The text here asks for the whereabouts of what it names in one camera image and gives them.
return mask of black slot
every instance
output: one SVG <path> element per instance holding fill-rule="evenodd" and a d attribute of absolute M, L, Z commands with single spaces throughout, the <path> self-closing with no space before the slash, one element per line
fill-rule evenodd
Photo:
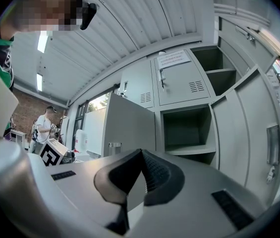
<path fill-rule="evenodd" d="M 253 222 L 253 218 L 225 190 L 212 193 L 212 196 L 238 230 Z"/>
<path fill-rule="evenodd" d="M 73 172 L 73 171 L 67 171 L 67 172 L 63 172 L 63 173 L 54 174 L 54 175 L 52 175 L 52 178 L 54 180 L 59 180 L 59 179 L 63 179 L 63 178 L 66 178 L 66 177 L 74 176 L 75 174 L 76 173 Z"/>

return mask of printed notice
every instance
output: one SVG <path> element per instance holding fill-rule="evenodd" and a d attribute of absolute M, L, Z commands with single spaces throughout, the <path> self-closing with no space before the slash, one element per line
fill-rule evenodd
<path fill-rule="evenodd" d="M 190 61 L 190 59 L 184 50 L 158 57 L 159 69 L 167 68 L 188 61 Z"/>

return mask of air vent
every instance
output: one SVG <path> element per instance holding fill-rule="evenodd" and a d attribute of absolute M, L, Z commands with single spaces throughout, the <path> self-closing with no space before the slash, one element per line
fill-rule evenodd
<path fill-rule="evenodd" d="M 52 178 L 54 180 L 59 180 L 59 179 L 63 179 L 66 177 L 74 176 L 75 174 L 76 173 L 73 171 L 67 171 L 67 172 L 63 172 L 63 173 L 54 174 L 54 175 L 52 175 Z"/>
<path fill-rule="evenodd" d="M 141 103 L 151 101 L 151 93 L 143 93 L 141 94 Z"/>
<path fill-rule="evenodd" d="M 253 218 L 225 190 L 212 193 L 212 196 L 238 230 L 253 222 Z"/>
<path fill-rule="evenodd" d="M 201 81 L 190 82 L 189 87 L 190 87 L 190 91 L 192 93 L 198 92 L 198 91 L 204 91 L 204 86 Z"/>

